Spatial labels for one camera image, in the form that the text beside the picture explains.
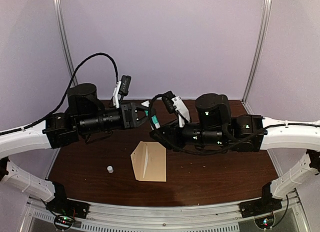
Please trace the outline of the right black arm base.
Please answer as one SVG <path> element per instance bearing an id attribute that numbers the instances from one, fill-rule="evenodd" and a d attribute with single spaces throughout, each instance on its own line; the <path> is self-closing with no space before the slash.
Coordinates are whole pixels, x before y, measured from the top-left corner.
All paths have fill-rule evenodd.
<path id="1" fill-rule="evenodd" d="M 271 213 L 282 208 L 282 199 L 273 198 L 271 184 L 269 182 L 262 187 L 261 198 L 239 204 L 243 219 Z"/>

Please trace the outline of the brown kraft envelope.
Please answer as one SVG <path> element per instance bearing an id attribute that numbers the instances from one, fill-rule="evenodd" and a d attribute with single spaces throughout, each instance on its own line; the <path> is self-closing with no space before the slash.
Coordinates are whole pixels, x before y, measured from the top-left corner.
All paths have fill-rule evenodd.
<path id="1" fill-rule="evenodd" d="M 148 145 L 148 166 L 145 178 L 143 179 L 146 145 Z M 130 157 L 134 176 L 137 181 L 167 181 L 167 150 L 159 142 L 140 141 Z"/>

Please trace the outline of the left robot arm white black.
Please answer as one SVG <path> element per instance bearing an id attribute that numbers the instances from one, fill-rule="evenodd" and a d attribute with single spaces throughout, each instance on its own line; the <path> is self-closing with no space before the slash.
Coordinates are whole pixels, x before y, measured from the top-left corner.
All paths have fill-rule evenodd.
<path id="1" fill-rule="evenodd" d="M 120 103 L 115 100 L 112 108 L 105 108 L 97 97 L 94 84 L 79 84 L 67 91 L 68 108 L 65 112 L 54 113 L 34 126 L 15 128 L 13 133 L 0 134 L 0 181 L 9 183 L 52 205 L 61 214 L 72 210 L 63 186 L 45 181 L 20 169 L 9 156 L 37 149 L 62 148 L 89 140 L 94 133 L 112 132 L 137 128 L 147 121 L 147 116 L 138 117 L 138 111 L 146 112 L 149 102 Z"/>

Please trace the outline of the white glue stick cap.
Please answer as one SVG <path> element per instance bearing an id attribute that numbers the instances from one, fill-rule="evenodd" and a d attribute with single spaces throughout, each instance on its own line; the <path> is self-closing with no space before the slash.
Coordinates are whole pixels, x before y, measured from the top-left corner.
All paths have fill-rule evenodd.
<path id="1" fill-rule="evenodd" d="M 112 166 L 107 166 L 107 171 L 111 174 L 114 172 L 114 169 Z"/>

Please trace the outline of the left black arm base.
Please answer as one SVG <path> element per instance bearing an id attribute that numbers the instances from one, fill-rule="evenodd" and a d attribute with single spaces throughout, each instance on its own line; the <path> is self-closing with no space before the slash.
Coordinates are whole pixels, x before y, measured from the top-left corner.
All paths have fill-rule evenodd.
<path id="1" fill-rule="evenodd" d="M 89 204 L 70 200 L 67 198 L 65 188 L 58 182 L 52 182 L 54 185 L 54 198 L 46 202 L 46 208 L 54 213 L 63 214 L 70 217 L 86 219 L 89 211 Z"/>

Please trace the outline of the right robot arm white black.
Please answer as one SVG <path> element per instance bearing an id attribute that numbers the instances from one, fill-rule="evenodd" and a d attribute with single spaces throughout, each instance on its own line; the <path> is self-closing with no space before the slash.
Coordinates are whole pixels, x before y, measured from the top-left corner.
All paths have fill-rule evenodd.
<path id="1" fill-rule="evenodd" d="M 198 121 L 193 122 L 180 97 L 168 91 L 157 98 L 176 119 L 157 126 L 156 112 L 150 103 L 147 108 L 152 128 L 150 136 L 169 150 L 199 156 L 274 148 L 305 150 L 302 158 L 284 175 L 263 186 L 262 196 L 256 202 L 261 213 L 268 212 L 276 201 L 320 173 L 319 121 L 295 122 L 251 114 L 233 117 L 225 95 L 207 93 L 195 101 Z"/>

